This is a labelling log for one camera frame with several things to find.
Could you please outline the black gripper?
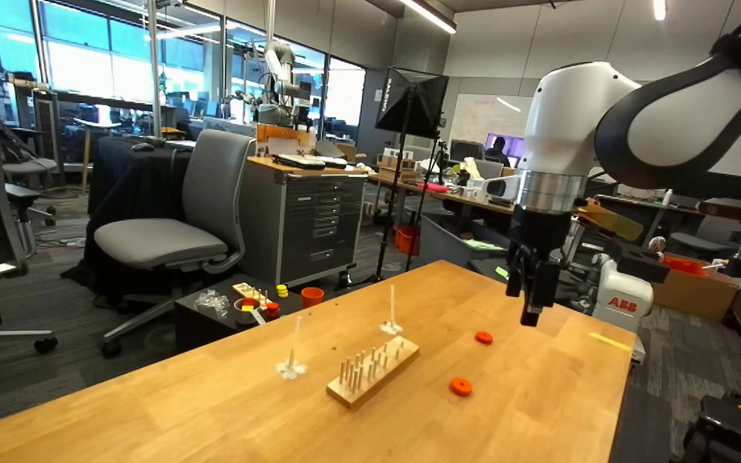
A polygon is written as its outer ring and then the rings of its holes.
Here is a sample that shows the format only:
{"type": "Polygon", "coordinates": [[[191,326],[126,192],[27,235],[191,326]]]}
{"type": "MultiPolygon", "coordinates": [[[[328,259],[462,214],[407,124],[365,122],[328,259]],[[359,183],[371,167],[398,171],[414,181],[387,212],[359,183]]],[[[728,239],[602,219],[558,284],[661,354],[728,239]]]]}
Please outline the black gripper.
{"type": "Polygon", "coordinates": [[[507,297],[526,293],[521,322],[535,326],[541,311],[549,306],[558,284],[558,264],[550,253],[558,249],[570,235],[570,214],[537,214],[518,209],[510,223],[507,253],[507,297]]]}

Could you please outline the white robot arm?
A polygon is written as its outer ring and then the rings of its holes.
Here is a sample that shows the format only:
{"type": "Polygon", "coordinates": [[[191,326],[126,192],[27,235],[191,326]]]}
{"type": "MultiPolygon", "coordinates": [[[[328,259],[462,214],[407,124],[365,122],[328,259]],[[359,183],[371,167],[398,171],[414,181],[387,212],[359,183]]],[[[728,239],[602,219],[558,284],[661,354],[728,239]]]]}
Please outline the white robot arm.
{"type": "Polygon", "coordinates": [[[527,124],[510,231],[510,297],[535,326],[554,304],[588,174],[599,165],[636,187],[678,187],[710,172],[741,137],[741,23],[710,54],[667,77],[633,83],[611,61],[573,61],[541,77],[527,124]]]}

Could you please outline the white ABB robot base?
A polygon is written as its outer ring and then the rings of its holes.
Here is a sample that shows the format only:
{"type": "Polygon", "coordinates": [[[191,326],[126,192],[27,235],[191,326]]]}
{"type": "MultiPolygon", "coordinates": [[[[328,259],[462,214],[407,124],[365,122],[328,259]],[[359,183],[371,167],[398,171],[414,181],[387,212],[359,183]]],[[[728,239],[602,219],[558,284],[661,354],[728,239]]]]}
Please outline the white ABB robot base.
{"type": "Polygon", "coordinates": [[[620,272],[611,254],[599,254],[597,264],[599,281],[593,316],[636,333],[654,304],[654,286],[644,277],[620,272]]]}

